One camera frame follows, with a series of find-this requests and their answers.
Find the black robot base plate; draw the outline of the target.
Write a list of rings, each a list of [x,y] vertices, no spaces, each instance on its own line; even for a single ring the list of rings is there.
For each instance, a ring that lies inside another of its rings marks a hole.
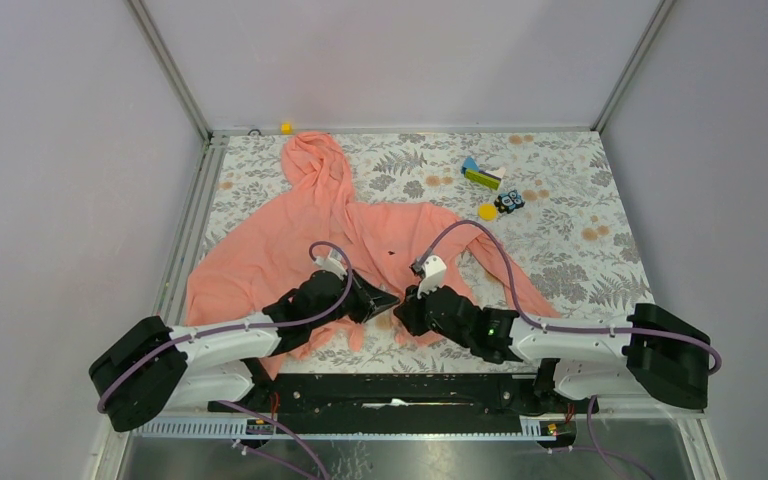
[[[531,374],[280,374],[239,404],[283,424],[285,417],[334,426],[386,420],[402,431],[480,417],[566,418],[585,413],[589,401],[567,399]]]

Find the salmon pink hooded jacket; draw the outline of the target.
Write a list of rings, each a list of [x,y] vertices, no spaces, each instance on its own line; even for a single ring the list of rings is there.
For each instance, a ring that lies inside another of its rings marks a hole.
[[[325,133],[301,133],[282,148],[288,190],[268,197],[259,171],[236,174],[236,193],[252,193],[261,206],[229,232],[190,274],[185,322],[210,325],[239,319],[275,302],[313,272],[310,248],[343,249],[355,271],[374,286],[402,294],[413,282],[411,262],[432,248],[447,264],[471,254],[502,284],[508,301],[537,316],[555,308],[522,268],[505,262],[480,229],[428,202],[363,202],[358,184],[388,188],[394,178],[361,174],[352,155]]]

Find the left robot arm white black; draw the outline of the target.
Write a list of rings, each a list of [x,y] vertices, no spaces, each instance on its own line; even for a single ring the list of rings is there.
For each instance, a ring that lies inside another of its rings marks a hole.
[[[158,316],[146,317],[91,364],[97,409],[117,432],[134,430],[168,409],[211,401],[259,410],[271,387],[253,374],[253,361],[294,350],[315,329],[337,320],[362,324],[398,302],[358,274],[318,270],[241,319],[169,327]]]

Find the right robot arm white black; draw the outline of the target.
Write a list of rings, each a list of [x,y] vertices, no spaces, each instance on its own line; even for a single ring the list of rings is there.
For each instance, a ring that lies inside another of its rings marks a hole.
[[[440,334],[487,363],[537,366],[533,396],[549,412],[571,400],[643,393],[703,410],[720,363],[707,334],[651,303],[627,316],[575,321],[479,307],[449,287],[411,287],[394,314],[410,334]]]

